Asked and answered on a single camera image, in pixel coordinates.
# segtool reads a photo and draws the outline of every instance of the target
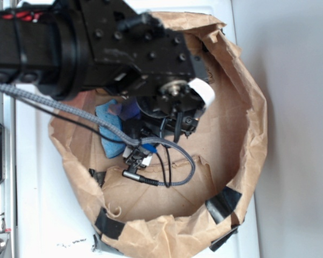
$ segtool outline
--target black electrical tape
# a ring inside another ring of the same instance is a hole
[[[235,226],[229,233],[223,237],[212,242],[212,245],[209,247],[213,252],[217,251],[226,241],[234,234],[238,233],[238,226]]]
[[[123,253],[121,253],[119,250],[117,250],[116,248],[104,243],[101,240],[101,236],[98,234],[93,235],[94,238],[94,245],[92,246],[92,251],[94,250],[100,250],[100,251],[104,251],[107,253],[112,253],[112,254],[117,254],[117,255],[124,255]]]
[[[215,223],[219,224],[236,209],[242,194],[225,187],[219,194],[206,201],[206,207]]]
[[[95,226],[104,235],[112,239],[118,239],[123,231],[124,225],[125,223],[110,219],[107,216],[107,211],[104,208],[101,209],[95,223]]]

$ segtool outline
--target paper bag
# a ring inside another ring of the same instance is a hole
[[[266,101],[240,59],[241,50],[221,32],[224,23],[194,13],[153,15],[183,31],[190,51],[204,60],[216,93],[196,132],[179,142],[196,163],[192,180],[167,189],[125,178],[123,159],[108,160],[97,135],[60,119],[52,119],[50,137],[81,207],[106,245],[136,258],[192,257],[244,221],[266,157]],[[110,99],[90,91],[69,104],[94,113],[96,105]],[[173,180],[183,180],[189,163],[176,151],[171,159]],[[89,169],[106,171],[102,187]],[[162,181],[158,160],[139,173]]]

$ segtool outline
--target black cable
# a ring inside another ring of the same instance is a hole
[[[159,128],[159,137],[160,138],[164,138],[165,136],[165,127],[168,123],[168,119],[165,117],[160,125],[160,128]]]
[[[176,120],[176,125],[174,127],[174,138],[173,138],[173,142],[175,142],[175,143],[178,143],[179,138],[181,136],[183,117],[184,117],[183,112],[177,113],[177,120]]]
[[[161,123],[160,128],[159,128],[159,137],[160,138],[164,138],[164,136],[165,136],[165,127],[166,127],[167,123],[168,123],[168,119],[167,118],[164,118],[163,119],[163,122]],[[171,180],[171,174],[172,174],[171,169],[172,168],[171,168],[170,153],[168,152],[168,147],[165,146],[165,145],[163,145],[163,146],[165,148],[165,152],[166,152],[166,155],[167,155],[168,176],[169,176],[169,178],[168,178],[168,184],[166,183],[166,176],[164,176],[164,184],[165,184],[166,187],[170,187],[171,186],[171,182],[172,182],[172,180]]]
[[[156,155],[157,155],[157,157],[158,157],[158,159],[159,159],[159,162],[160,162],[160,165],[161,165],[161,169],[162,169],[162,171],[163,171],[164,184],[165,184],[166,188],[169,188],[169,187],[170,187],[170,184],[167,184],[167,183],[166,183],[166,173],[165,173],[165,168],[164,168],[164,164],[163,164],[162,157],[159,155],[159,153],[158,153],[158,152],[156,152]]]
[[[38,109],[38,110],[42,111],[42,112],[44,112],[44,113],[50,114],[50,115],[52,115],[52,116],[54,116],[54,117],[56,117],[56,118],[62,119],[62,120],[67,121],[67,122],[69,122],[69,123],[73,123],[73,124],[75,124],[75,125],[79,125],[79,126],[81,126],[81,127],[85,128],[85,129],[87,129],[87,130],[90,130],[91,132],[93,132],[93,133],[97,134],[98,136],[100,136],[100,137],[104,138],[104,139],[105,139],[105,140],[107,140],[107,141],[114,142],[114,143],[116,143],[116,144],[123,144],[123,143],[124,143],[124,142],[122,142],[122,141],[116,141],[116,140],[113,140],[113,139],[109,139],[108,137],[106,137],[105,135],[101,134],[101,133],[100,133],[100,132],[98,132],[97,130],[95,130],[95,129],[93,129],[92,127],[90,127],[90,126],[88,126],[88,125],[85,125],[85,124],[83,124],[83,123],[81,123],[81,122],[79,122],[79,121],[75,121],[75,120],[73,120],[73,119],[70,119],[70,118],[64,117],[64,116],[62,116],[62,115],[60,115],[60,114],[56,114],[56,113],[54,113],[54,112],[51,112],[51,111],[49,111],[49,110],[47,110],[47,109],[44,109],[43,107],[40,107],[40,106],[38,106],[38,105],[35,105],[35,104],[33,104],[33,103],[29,102],[29,101],[26,101],[26,100],[24,100],[24,99],[22,99],[22,98],[16,97],[16,99],[17,99],[17,100],[19,100],[19,101],[21,101],[21,102],[23,102],[23,103],[25,103],[25,104],[27,104],[27,105],[29,105],[29,106],[31,106],[31,107],[33,107],[33,108],[35,108],[35,109]]]
[[[170,187],[172,183],[171,175],[172,175],[172,166],[171,166],[171,159],[170,159],[170,153],[168,152],[168,147],[164,146],[167,156],[167,164],[168,164],[168,187]]]

